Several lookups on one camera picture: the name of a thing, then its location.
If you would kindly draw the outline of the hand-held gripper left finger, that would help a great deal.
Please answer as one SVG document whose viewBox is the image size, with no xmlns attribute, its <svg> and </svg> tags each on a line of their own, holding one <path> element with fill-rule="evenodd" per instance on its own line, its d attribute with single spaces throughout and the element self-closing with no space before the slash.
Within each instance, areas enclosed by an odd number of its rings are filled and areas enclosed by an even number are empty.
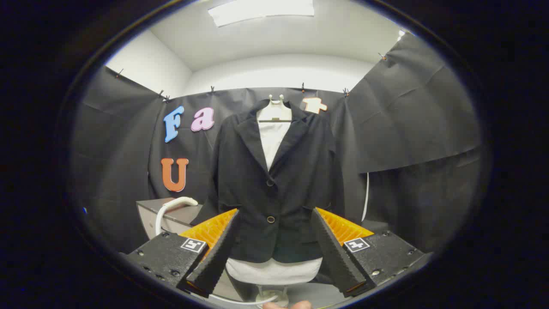
<svg viewBox="0 0 549 309">
<path fill-rule="evenodd" d="M 182 233 L 161 232 L 125 257 L 163 285 L 208 297 L 225 270 L 240 227 L 238 209 Z"/>
</svg>

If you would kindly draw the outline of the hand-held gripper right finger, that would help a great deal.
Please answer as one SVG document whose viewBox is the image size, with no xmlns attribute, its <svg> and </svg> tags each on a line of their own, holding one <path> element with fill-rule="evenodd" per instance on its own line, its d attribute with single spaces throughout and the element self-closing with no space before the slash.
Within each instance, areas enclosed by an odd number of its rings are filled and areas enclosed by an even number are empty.
<svg viewBox="0 0 549 309">
<path fill-rule="evenodd" d="M 424 267 L 431 259 L 390 230 L 374 233 L 324 209 L 311 214 L 334 286 L 356 297 Z"/>
</svg>

